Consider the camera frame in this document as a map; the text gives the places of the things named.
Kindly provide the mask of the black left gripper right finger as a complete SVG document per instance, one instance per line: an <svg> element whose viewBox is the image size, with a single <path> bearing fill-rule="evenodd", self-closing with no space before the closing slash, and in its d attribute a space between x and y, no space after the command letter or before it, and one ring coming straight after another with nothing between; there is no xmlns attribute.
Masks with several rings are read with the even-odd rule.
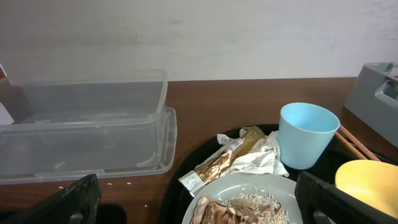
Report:
<svg viewBox="0 0 398 224"><path fill-rule="evenodd" d="M301 172L295 198L305 224L397 224L397 219L344 193L318 177Z"/></svg>

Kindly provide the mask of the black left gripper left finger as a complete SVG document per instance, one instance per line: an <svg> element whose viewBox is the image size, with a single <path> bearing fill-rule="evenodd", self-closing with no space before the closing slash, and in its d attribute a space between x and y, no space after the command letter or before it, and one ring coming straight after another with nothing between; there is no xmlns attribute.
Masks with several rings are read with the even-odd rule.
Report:
<svg viewBox="0 0 398 224"><path fill-rule="evenodd" d="M89 174L27 210L1 220L5 224L95 223L101 189Z"/></svg>

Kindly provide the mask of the grey plate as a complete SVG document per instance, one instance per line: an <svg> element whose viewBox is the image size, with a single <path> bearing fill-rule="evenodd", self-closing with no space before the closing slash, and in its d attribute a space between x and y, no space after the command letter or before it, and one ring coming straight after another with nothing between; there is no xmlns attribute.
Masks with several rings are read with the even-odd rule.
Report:
<svg viewBox="0 0 398 224"><path fill-rule="evenodd" d="M274 200L281 203L282 208L287 210L290 221L302 223L301 213L295 199L295 186L296 182L293 180L273 174L228 174L214 180L197 193L187 207L180 223L190 223L200 197L205 196L210 200L224 202L230 197L252 193L263 197L273 196Z"/></svg>

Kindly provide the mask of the yellow plastic bowl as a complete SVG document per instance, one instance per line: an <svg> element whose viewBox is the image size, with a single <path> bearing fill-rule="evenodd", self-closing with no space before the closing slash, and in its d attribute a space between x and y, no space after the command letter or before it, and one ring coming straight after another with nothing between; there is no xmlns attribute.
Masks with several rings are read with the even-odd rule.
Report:
<svg viewBox="0 0 398 224"><path fill-rule="evenodd" d="M372 160L341 165L335 186L346 194L397 218L397 166Z"/></svg>

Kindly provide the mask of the wooden chopstick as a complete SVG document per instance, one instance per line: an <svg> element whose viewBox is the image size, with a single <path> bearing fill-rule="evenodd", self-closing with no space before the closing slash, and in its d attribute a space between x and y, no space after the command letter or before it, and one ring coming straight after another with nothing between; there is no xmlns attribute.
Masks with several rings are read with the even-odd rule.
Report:
<svg viewBox="0 0 398 224"><path fill-rule="evenodd" d="M358 159L364 159L367 160L368 158L364 156L362 153L360 153L354 146L352 146L340 133L336 133L335 137L337 140L339 140L342 145L344 145L347 150L349 150L350 153L352 153L356 158Z"/></svg>
<svg viewBox="0 0 398 224"><path fill-rule="evenodd" d="M364 144L362 144L356 137L354 137L343 125L340 125L340 133L352 146L354 146L360 153L366 156L367 160L381 161L378 159Z"/></svg>

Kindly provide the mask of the food scraps and rice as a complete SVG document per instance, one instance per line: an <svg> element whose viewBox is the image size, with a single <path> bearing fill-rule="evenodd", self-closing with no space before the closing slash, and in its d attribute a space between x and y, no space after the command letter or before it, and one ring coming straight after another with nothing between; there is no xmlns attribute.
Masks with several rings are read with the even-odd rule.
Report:
<svg viewBox="0 0 398 224"><path fill-rule="evenodd" d="M190 224L291 224L289 212L274 199L254 192L238 194L225 201L201 197Z"/></svg>

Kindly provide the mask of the white paper napkin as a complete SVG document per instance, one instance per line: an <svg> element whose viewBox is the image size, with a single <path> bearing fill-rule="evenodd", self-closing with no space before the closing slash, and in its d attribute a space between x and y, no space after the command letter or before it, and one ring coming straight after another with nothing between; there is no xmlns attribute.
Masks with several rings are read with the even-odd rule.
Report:
<svg viewBox="0 0 398 224"><path fill-rule="evenodd" d="M274 174L288 177L289 173L280 161L278 131L272 131L258 140L251 150L235 159L221 176L232 173Z"/></svg>

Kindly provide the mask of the light blue plastic cup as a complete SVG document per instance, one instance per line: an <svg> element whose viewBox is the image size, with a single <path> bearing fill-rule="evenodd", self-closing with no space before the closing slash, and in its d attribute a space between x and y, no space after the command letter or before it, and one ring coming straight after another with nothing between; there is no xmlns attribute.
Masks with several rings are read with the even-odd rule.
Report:
<svg viewBox="0 0 398 224"><path fill-rule="evenodd" d="M319 159L340 127L338 117L321 106L289 103L280 110L280 160L286 166L305 170Z"/></svg>

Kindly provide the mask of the gold snack wrapper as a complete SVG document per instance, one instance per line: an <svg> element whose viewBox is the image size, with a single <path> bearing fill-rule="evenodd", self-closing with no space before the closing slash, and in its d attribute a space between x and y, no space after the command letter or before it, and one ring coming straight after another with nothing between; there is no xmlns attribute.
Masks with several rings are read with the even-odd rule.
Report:
<svg viewBox="0 0 398 224"><path fill-rule="evenodd" d="M215 157L197 166L178 181L195 197L205 185L216 180L238 157L246 155L265 134L257 126L250 127L240 138L221 148Z"/></svg>

